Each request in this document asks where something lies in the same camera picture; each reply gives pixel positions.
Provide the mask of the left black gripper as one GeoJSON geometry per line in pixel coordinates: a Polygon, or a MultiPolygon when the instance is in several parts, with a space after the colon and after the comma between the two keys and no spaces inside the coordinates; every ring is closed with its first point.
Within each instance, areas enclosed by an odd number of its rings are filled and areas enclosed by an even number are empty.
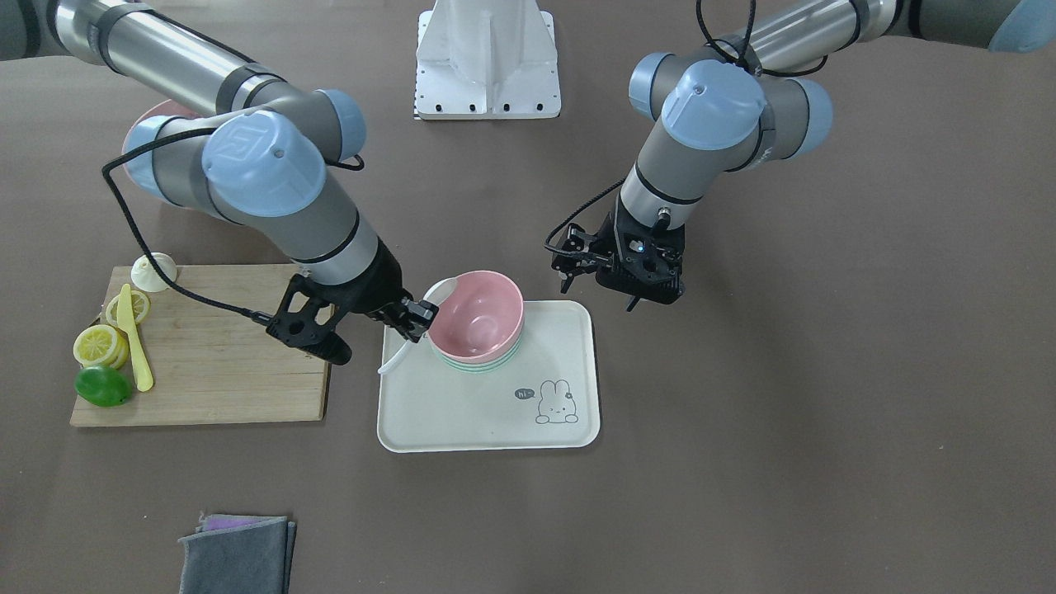
{"type": "Polygon", "coordinates": [[[597,233],[585,233],[573,219],[603,198],[593,196],[544,237],[559,293],[567,294],[578,276],[593,274],[598,285],[629,295],[627,313],[641,300],[674,304],[684,294],[683,227],[676,229],[666,206],[653,212],[652,224],[641,224],[618,200],[597,233]]]}

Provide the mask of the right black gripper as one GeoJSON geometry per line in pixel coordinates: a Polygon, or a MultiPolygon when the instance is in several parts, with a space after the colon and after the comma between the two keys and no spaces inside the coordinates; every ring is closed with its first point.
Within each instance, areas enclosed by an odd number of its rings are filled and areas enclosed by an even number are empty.
{"type": "Polygon", "coordinates": [[[398,261],[381,247],[367,268],[343,285],[321,285],[305,275],[293,275],[278,311],[266,323],[266,333],[322,361],[345,365],[351,347],[340,338],[338,324],[348,314],[381,321],[404,341],[418,344],[439,308],[412,299],[403,287],[398,261]]]}

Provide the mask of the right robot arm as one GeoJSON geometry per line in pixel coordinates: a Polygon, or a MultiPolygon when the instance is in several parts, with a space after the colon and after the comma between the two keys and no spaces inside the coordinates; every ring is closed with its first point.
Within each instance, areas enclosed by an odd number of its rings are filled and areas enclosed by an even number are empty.
{"type": "Polygon", "coordinates": [[[337,327],[362,314],[418,342],[437,316],[332,167],[362,169],[365,117],[346,93],[299,90],[235,49],[139,1],[4,1],[2,59],[71,56],[158,91],[191,112],[133,125],[120,167],[144,191],[263,233],[300,271],[272,314],[211,300],[277,341],[335,365],[337,327]]]}

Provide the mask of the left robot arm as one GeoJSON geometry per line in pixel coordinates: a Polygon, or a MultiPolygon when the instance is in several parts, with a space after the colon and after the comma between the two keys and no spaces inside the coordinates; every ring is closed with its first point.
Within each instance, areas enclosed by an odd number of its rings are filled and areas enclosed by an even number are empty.
{"type": "Polygon", "coordinates": [[[1052,1],[802,1],[741,31],[713,36],[686,55],[643,57],[629,103],[653,122],[630,172],[596,233],[572,219],[544,241],[562,293],[592,275],[603,287],[672,304],[686,223],[710,184],[776,159],[814,150],[832,128],[828,93],[810,75],[838,50],[882,36],[1001,53],[1029,53],[1054,38],[1052,1]]]}

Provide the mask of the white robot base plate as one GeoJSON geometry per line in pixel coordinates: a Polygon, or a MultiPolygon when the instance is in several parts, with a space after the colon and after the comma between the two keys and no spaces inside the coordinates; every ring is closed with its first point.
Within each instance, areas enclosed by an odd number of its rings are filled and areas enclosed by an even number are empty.
{"type": "Polygon", "coordinates": [[[535,1],[437,1],[417,19],[419,120],[538,120],[562,111],[554,16],[535,1]]]}

